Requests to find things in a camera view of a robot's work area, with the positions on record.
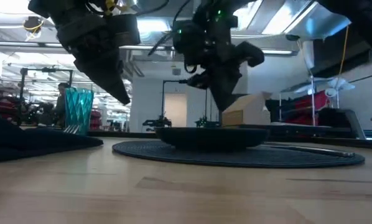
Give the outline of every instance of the red fabric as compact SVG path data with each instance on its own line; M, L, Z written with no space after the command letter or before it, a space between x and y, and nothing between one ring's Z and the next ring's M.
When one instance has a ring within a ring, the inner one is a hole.
M90 129L98 130L100 129L100 126L101 126L101 113L99 111L92 111Z
M8 101L0 101L0 113L17 113L16 105Z
M316 111L321 110L322 108L328 105L328 97L325 95L324 91L318 92L315 94L315 109ZM313 125L312 120L312 96L307 95L302 97L298 102L295 103L296 109L301 109L298 112L295 112L291 119L286 120L286 123L291 124L305 124ZM316 124L318 123L318 117L315 117Z

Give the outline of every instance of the yellow cable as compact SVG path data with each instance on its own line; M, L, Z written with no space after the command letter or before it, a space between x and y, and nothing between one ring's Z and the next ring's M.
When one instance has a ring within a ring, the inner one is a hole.
M41 27L42 24L44 24L44 21L41 21L41 24L37 25L36 27L27 28L27 27L24 26L24 23L23 23L23 28L25 28L26 30L34 30L34 29L38 29L39 27Z
M342 74L343 63L345 62L346 44L348 43L348 34L349 34L349 26L346 27L345 41L343 43L343 53L342 53L341 67L340 67L340 73L338 74L338 76L340 76ZM335 86L334 86L334 88L337 91L338 91L338 83L339 83L339 81L340 81L340 77L337 78L337 82L335 83Z
M106 7L111 12L116 8L116 3L114 2L114 0L106 0Z
M344 61L345 61L345 55L346 55L346 44L348 43L348 34L349 34L349 26L346 27L345 42L344 42L344 44L343 44L342 61L341 61L341 67L340 67L340 73L339 73L339 75L342 74L343 63L344 63Z

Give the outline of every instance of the fan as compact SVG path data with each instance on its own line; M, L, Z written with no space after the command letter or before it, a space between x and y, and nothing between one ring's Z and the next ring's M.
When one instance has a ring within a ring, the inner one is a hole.
M319 85L323 85L324 83L327 83L329 80L331 80L331 78L314 78L313 83L315 87L318 87ZM308 95L311 95L313 93L311 81L300 84L300 87L294 91L294 93L303 93L303 92L307 92Z
M356 86L348 83L344 78L334 78L327 83L331 88L326 90L326 96L333 98L337 96L337 108L340 107L340 91L341 90L352 90Z

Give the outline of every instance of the black cable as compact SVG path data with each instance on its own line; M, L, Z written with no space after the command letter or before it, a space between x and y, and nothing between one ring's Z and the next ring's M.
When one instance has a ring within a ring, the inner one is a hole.
M172 34L173 34L173 32L169 32L166 35L163 35L161 37L161 39L150 50L148 56L152 55L161 44L165 43L167 40L169 40L170 38L172 38Z
M358 81L362 81L362 80L366 80L368 78L372 78L372 75L369 75L367 77L363 77L363 78L359 78L359 79L356 79L356 80L353 80L353 81L350 81L349 83L355 83L355 82L358 82Z
M168 5L168 3L169 3L169 0L165 0L165 2L164 2L161 6L159 6L159 7L157 7L157 8L155 8L155 9L150 9L150 10L146 10L146 11L143 11L143 12L138 12L138 13L136 13L135 15L136 15L136 16L141 16L141 15L150 14L150 13L152 13L152 12L160 11L161 9L163 9L164 7L166 7L166 6Z
M183 11L184 7L186 7L186 5L192 0L186 0L185 3L179 8L179 10L176 12L175 14L175 17L174 17L174 20L172 21L172 26L174 26L175 22L176 22L176 19L178 18L178 16L180 15L180 13Z
M184 68L185 68L185 71L187 73L189 73L189 74L193 74L193 73L195 73L197 71L197 66L196 65L194 65L194 67L193 67L193 69L191 71L187 70L187 65L186 65L185 62L184 62Z

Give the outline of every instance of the person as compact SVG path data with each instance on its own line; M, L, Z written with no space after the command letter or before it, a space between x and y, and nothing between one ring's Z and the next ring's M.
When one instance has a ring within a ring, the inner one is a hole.
M58 116L58 122L57 122L57 124L59 126L64 126L65 125L65 120L66 120L66 98L65 98L65 93L66 93L66 88L69 88L69 87L70 87L70 85L68 83L60 83L58 85L59 96L57 97L56 107L55 107L55 109L53 111Z

